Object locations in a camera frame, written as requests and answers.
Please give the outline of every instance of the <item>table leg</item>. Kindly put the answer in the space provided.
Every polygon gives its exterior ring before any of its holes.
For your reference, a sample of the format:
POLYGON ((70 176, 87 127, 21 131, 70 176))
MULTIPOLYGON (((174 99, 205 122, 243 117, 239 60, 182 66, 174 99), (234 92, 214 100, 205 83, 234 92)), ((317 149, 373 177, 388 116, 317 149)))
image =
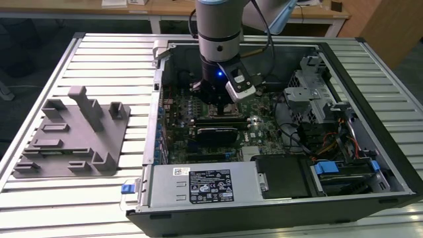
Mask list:
POLYGON ((9 87, 2 83, 2 81, 0 81, 0 98, 3 98, 3 100, 6 101, 13 101, 15 98, 15 95, 13 94, 9 87))
POLYGON ((334 23, 331 24, 325 37, 338 37, 338 33, 342 30, 345 22, 346 22, 345 19, 334 19, 334 23))
POLYGON ((154 34, 162 34, 161 30, 161 16, 150 16, 150 24, 151 24, 151 31, 154 34))

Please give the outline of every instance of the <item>motherboard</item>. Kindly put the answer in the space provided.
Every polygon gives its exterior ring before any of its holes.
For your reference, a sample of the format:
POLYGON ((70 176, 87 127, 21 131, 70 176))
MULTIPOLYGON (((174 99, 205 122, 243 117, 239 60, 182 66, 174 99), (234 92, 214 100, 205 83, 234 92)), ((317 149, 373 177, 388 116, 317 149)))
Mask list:
POLYGON ((170 88, 165 95, 170 164, 249 161, 258 154, 285 153, 273 116, 275 93, 227 105, 223 115, 189 89, 170 88))

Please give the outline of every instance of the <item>white paper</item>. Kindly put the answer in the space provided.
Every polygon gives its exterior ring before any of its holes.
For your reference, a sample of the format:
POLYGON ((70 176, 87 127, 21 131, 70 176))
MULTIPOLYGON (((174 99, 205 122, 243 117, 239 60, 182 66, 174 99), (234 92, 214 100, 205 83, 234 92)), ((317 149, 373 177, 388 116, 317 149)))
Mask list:
POLYGON ((127 0, 103 0, 102 8, 126 8, 127 0))
POLYGON ((297 4, 301 5, 302 7, 307 7, 307 6, 321 5, 322 2, 321 0, 307 0, 307 1, 298 2, 297 4))

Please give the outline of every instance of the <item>black side panel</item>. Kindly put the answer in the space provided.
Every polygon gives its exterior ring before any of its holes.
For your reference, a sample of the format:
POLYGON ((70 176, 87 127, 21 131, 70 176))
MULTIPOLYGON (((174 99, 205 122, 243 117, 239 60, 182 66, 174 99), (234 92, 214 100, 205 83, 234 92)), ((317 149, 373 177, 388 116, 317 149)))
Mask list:
POLYGON ((150 237, 213 234, 233 231, 275 229, 317 224, 353 222, 373 213, 396 207, 398 203, 380 203, 378 198, 303 203, 279 206, 217 208, 163 213, 167 219, 151 219, 162 213, 127 212, 129 219, 150 237))
MULTIPOLYGON (((382 147, 389 154, 394 165, 402 174, 406 183, 410 187, 410 189, 420 195, 420 197, 423 197, 423 181, 422 178, 413 167, 402 149, 400 148, 389 130, 386 129, 374 109, 372 108, 361 90, 358 89, 358 86, 356 85, 342 63, 339 62, 331 47, 327 43, 319 44, 322 47, 322 52, 329 60, 330 65, 334 68, 335 74, 338 75, 344 86, 346 87, 346 90, 353 98, 353 101, 358 107, 358 110, 361 111, 364 115, 364 119, 368 122, 374 134, 377 135, 377 138, 382 144, 382 147)), ((412 200, 404 206, 414 203, 416 201, 412 200)))

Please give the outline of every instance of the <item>cardboard box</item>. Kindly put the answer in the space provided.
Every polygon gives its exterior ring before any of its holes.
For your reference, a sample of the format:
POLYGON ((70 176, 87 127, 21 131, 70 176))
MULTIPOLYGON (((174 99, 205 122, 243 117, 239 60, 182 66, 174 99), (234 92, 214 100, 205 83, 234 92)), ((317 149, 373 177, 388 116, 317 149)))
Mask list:
POLYGON ((130 4, 146 5, 149 0, 129 0, 130 4))

